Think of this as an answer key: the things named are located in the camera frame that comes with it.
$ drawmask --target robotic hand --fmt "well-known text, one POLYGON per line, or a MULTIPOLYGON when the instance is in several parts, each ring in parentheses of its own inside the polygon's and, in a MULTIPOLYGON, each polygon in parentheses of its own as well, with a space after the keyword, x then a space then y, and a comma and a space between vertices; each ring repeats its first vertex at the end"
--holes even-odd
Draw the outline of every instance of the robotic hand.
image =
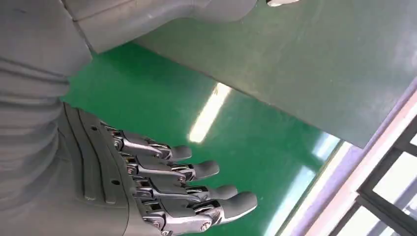
POLYGON ((189 148, 116 130, 60 97, 91 51, 176 18, 235 21, 256 1, 3 0, 1 235, 181 235, 253 210, 252 193, 188 184, 218 173, 215 162, 178 164, 189 148))
POLYGON ((212 189, 188 184, 219 173, 215 161, 177 164, 174 161, 191 157, 190 148, 170 147, 102 125, 112 134, 114 146, 135 182, 134 197, 144 206, 144 221, 153 224, 162 236, 204 232, 255 209, 256 196, 250 192, 238 194, 233 185, 212 189))

